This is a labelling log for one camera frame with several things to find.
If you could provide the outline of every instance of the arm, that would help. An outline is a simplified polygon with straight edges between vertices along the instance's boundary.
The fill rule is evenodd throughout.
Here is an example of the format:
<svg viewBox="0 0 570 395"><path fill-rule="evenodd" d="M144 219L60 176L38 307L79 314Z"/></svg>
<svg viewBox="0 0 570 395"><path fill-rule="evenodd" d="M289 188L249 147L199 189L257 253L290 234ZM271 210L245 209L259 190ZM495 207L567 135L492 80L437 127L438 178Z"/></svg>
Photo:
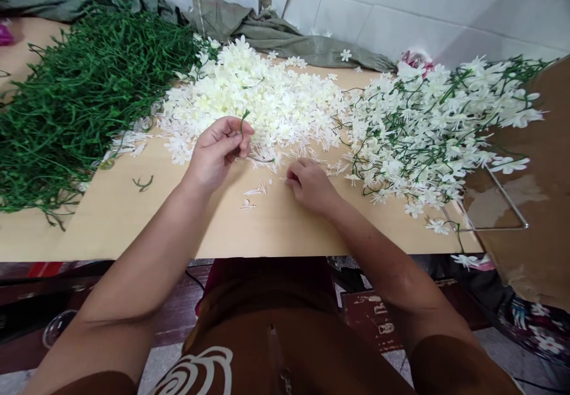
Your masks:
<svg viewBox="0 0 570 395"><path fill-rule="evenodd" d="M81 377L120 371L138 382L154 337L154 316L200 245L202 215L222 184L236 149L249 154L253 129L240 119L216 121L197 141L180 184L101 278L48 352L25 395L49 394Z"/></svg>
<svg viewBox="0 0 570 395"><path fill-rule="evenodd" d="M479 346L433 280L343 200L318 165L300 159L289 167L286 182L298 201L325 217L339 232L388 308L408 355L421 340L436 334Z"/></svg>

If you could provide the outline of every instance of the person's left hand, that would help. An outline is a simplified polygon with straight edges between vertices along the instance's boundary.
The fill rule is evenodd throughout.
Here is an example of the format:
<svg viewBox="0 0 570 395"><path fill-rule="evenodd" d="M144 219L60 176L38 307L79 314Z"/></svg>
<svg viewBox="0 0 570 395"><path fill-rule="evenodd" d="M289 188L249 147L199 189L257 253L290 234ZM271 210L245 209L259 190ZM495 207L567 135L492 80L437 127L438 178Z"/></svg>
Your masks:
<svg viewBox="0 0 570 395"><path fill-rule="evenodd" d="M253 133L250 124L239 118L227 116L216 120L198 138L182 184L205 194L216 191L235 159L249 154Z"/></svg>

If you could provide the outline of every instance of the pile of white flowers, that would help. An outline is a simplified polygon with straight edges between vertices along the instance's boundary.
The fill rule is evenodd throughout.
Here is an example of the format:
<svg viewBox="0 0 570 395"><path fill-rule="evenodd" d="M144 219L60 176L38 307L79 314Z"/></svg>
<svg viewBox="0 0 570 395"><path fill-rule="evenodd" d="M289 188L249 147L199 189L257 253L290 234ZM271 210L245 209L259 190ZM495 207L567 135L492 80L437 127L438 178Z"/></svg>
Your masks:
<svg viewBox="0 0 570 395"><path fill-rule="evenodd" d="M179 76L186 83L167 92L159 119L174 163L190 160L196 139L216 119L242 118L246 112L255 129L252 157L262 164L274 166L278 148L295 143L338 147L333 116L344 110L342 91L330 78L288 69L306 67L300 58L274 65L276 55L261 58L242 36L224 47L217 61L205 54L201 69Z"/></svg>
<svg viewBox="0 0 570 395"><path fill-rule="evenodd" d="M526 168L526 156L491 145L488 129L543 119L533 108L539 95L521 85L548 64L520 56L498 63L477 58L453 72L442 65L426 72L400 63L397 77L382 74L352 91L337 116L351 144L345 159L353 170L346 178L362 180L363 194L374 203L407 197L406 213L418 218L426 205L439 209L461 200L463 179L476 168ZM431 220L426 227L447 234L445 223Z"/></svg>

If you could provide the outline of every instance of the hand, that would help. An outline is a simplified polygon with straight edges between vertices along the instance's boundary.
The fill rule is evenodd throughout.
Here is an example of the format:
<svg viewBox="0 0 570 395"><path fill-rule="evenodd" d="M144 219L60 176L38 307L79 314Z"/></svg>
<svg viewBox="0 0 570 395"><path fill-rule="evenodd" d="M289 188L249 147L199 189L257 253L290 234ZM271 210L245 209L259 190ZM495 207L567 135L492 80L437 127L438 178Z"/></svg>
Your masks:
<svg viewBox="0 0 570 395"><path fill-rule="evenodd" d="M253 133L250 124L239 118L227 116L216 120L198 138L182 184L212 194L224 182L236 158L249 154Z"/></svg>
<svg viewBox="0 0 570 395"><path fill-rule="evenodd" d="M342 200L327 174L311 159L292 163L287 169L285 184L293 189L299 202L325 217Z"/></svg>

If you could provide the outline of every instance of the brown shirt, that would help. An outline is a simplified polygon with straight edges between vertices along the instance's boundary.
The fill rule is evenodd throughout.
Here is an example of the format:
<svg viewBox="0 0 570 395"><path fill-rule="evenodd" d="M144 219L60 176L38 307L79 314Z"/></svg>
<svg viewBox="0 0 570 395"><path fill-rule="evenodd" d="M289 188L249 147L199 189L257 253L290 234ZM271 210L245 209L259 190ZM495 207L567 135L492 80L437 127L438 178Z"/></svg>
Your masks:
<svg viewBox="0 0 570 395"><path fill-rule="evenodd" d="M410 358L415 390L336 312L325 293L278 276L234 281L211 292L182 356L154 394L520 394L481 349L432 336ZM56 395L135 394L102 372Z"/></svg>

